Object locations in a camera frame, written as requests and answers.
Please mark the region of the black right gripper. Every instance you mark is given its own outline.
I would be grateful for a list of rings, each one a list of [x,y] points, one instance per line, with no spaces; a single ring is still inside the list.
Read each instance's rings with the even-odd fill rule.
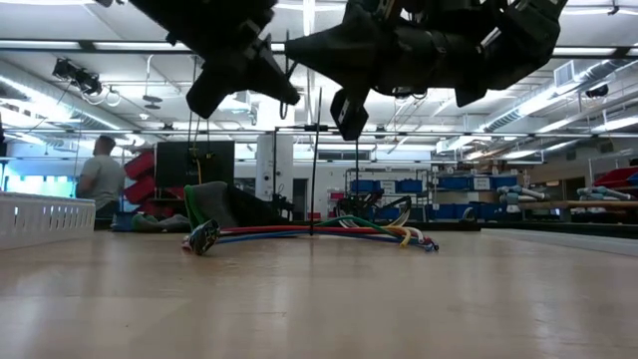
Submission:
[[[347,4],[340,24],[285,42],[290,59],[341,85],[331,114],[346,141],[360,137],[371,91],[401,98],[447,88],[463,107],[529,75],[551,57],[565,7],[541,0],[399,5],[411,20],[386,2],[375,12]]]

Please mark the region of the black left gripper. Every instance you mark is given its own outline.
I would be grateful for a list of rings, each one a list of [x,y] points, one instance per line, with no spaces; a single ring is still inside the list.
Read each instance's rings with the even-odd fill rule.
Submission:
[[[186,94],[189,108],[209,118],[224,98],[250,90],[284,104],[300,96],[274,59],[271,37],[259,35],[274,16],[274,0],[132,0],[159,24],[165,40],[203,60]]]

